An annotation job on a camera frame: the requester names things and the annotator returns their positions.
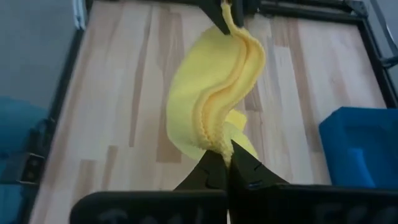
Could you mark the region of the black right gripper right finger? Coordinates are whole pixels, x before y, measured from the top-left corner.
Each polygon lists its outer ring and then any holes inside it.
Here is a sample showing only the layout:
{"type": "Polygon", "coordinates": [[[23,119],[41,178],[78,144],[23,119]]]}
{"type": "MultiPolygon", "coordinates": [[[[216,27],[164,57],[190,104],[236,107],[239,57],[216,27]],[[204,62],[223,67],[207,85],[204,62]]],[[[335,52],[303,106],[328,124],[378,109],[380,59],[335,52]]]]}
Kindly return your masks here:
{"type": "Polygon", "coordinates": [[[397,224],[397,191],[291,184],[233,143],[229,170],[231,223],[397,224]]]}

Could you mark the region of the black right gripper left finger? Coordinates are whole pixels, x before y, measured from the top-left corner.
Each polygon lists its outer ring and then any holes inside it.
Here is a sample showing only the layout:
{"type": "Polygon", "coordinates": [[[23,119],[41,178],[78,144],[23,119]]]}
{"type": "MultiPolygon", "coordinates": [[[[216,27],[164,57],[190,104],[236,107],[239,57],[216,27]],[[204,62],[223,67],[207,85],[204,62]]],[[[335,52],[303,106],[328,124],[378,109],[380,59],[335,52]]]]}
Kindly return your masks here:
{"type": "Polygon", "coordinates": [[[174,190],[95,192],[74,204],[69,222],[220,224],[227,222],[227,208],[224,160],[206,151],[174,190]]]}

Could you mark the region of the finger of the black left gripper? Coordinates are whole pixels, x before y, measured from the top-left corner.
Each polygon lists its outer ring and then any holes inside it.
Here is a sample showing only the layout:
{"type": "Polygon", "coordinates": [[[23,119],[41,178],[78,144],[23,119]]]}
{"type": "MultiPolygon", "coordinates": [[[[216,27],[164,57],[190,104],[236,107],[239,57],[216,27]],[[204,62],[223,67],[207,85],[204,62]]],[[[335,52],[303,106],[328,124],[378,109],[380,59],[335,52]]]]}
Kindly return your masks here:
{"type": "Polygon", "coordinates": [[[223,18],[221,0],[198,0],[198,6],[224,35],[230,35],[228,25],[223,18]]]}
{"type": "Polygon", "coordinates": [[[244,0],[231,0],[231,14],[237,27],[244,26],[244,0]]]}

